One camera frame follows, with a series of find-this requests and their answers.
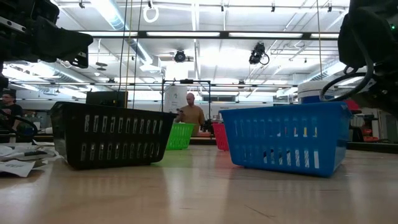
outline plastic basket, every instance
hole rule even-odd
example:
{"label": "plastic basket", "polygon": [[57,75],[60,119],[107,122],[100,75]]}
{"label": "plastic basket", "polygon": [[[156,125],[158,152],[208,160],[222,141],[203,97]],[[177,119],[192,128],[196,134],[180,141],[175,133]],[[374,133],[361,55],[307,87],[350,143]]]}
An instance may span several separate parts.
{"label": "plastic basket", "polygon": [[343,102],[221,114],[236,165],[329,177],[345,157],[351,113]]}
{"label": "plastic basket", "polygon": [[57,102],[55,149],[76,169],[159,162],[176,114]]}
{"label": "plastic basket", "polygon": [[194,126],[194,124],[174,123],[166,149],[186,149],[189,146]]}
{"label": "plastic basket", "polygon": [[217,147],[219,150],[228,151],[228,140],[225,133],[224,124],[213,123],[214,135],[216,136]]}

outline blue basket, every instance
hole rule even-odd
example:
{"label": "blue basket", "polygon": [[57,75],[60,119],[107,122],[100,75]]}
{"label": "blue basket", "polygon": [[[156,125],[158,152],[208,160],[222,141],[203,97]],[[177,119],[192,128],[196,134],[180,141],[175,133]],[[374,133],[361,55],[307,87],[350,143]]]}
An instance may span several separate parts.
{"label": "blue basket", "polygon": [[345,157],[351,113],[344,102],[221,114],[236,165],[329,177]]}

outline man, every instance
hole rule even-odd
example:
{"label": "man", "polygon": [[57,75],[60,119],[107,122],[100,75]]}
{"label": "man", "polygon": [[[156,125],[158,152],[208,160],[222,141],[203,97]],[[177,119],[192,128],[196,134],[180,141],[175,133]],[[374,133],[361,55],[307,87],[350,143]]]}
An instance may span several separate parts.
{"label": "man", "polygon": [[195,124],[192,136],[196,136],[199,132],[200,125],[205,123],[205,115],[199,106],[195,106],[195,96],[192,93],[188,93],[187,103],[187,106],[184,106],[179,110],[179,115],[175,121]]}
{"label": "man", "polygon": [[[7,114],[11,114],[13,116],[22,117],[22,107],[16,104],[16,94],[13,91],[5,91],[2,94],[2,106],[1,109]],[[14,129],[17,130],[19,120],[5,117],[8,124]]]}

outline black basket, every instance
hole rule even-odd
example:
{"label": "black basket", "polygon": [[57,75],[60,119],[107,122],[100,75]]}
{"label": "black basket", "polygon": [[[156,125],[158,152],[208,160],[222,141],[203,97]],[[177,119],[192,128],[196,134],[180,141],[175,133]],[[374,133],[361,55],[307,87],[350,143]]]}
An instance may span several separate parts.
{"label": "black basket", "polygon": [[82,103],[51,109],[55,149],[75,169],[159,162],[176,114]]}

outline table surface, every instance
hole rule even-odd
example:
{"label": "table surface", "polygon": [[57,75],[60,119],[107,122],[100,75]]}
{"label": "table surface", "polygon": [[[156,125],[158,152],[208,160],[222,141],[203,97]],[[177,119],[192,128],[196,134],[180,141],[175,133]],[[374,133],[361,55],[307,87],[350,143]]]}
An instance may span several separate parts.
{"label": "table surface", "polygon": [[348,151],[330,179],[245,169],[215,146],[151,166],[0,177],[0,223],[397,223],[398,156]]}

